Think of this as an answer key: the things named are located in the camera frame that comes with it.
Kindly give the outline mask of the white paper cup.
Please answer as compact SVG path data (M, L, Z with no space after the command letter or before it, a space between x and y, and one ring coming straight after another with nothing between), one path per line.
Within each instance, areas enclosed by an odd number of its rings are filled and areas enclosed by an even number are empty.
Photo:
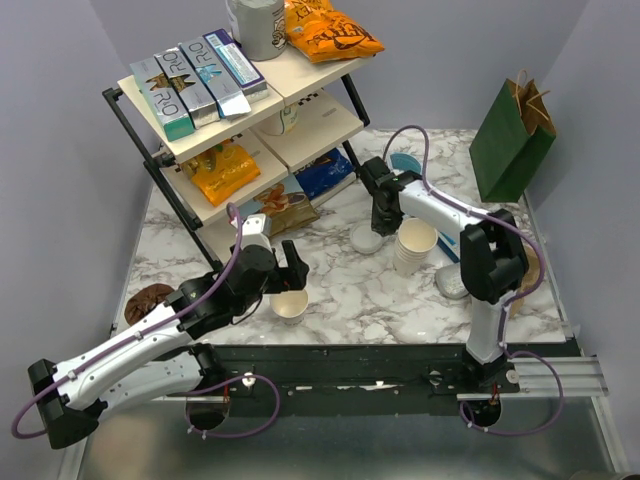
M287 325L299 324L309 304L305 289L290 290L270 296L270 308Z

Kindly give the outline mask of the white plastic lid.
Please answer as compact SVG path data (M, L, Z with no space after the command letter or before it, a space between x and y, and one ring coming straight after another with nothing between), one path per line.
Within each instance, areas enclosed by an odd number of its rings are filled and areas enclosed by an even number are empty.
M350 241L353 249L363 255L376 253L384 244L384 238L372 230L369 220L362 220L351 228Z

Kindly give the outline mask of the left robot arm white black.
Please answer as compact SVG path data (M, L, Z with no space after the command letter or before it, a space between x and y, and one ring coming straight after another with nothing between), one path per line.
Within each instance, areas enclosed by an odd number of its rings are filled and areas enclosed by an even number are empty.
M195 397L259 375L231 376L204 335L231 325L267 295L300 292L308 265L294 243L282 244L285 265L258 244L236 246L226 266L183 282L123 333L70 360L41 359L28 369L32 406L54 450L90 436L101 418L167 395Z

